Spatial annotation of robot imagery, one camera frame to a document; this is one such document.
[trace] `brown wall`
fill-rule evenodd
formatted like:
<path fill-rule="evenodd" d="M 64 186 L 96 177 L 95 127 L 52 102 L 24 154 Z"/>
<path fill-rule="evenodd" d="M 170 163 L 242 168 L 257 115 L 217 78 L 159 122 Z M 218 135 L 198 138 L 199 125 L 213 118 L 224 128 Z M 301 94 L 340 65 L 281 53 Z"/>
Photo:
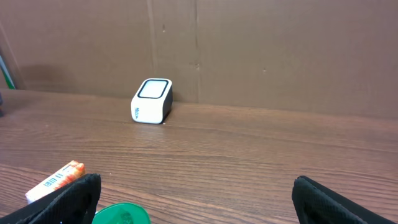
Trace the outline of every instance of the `brown wall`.
<path fill-rule="evenodd" d="M 398 117 L 395 0 L 0 0 L 20 88 Z"/>

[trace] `wooden tabletop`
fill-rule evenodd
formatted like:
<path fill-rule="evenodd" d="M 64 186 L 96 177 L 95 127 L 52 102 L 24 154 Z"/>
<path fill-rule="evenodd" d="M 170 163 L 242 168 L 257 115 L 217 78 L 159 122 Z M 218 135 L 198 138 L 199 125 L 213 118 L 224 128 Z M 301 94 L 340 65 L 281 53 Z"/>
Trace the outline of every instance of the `wooden tabletop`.
<path fill-rule="evenodd" d="M 398 222 L 398 120 L 174 103 L 153 125 L 130 99 L 0 92 L 0 217 L 76 160 L 101 174 L 98 210 L 134 202 L 153 223 L 297 223 L 300 175 Z"/>

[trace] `green bowl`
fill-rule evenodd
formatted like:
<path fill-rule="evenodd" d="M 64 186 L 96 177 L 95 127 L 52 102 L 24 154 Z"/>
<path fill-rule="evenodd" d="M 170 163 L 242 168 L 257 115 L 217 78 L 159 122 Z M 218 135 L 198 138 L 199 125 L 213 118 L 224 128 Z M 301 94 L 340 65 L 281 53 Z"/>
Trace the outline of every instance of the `green bowl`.
<path fill-rule="evenodd" d="M 148 213 L 139 205 L 129 202 L 117 203 L 99 211 L 93 224 L 150 224 Z"/>

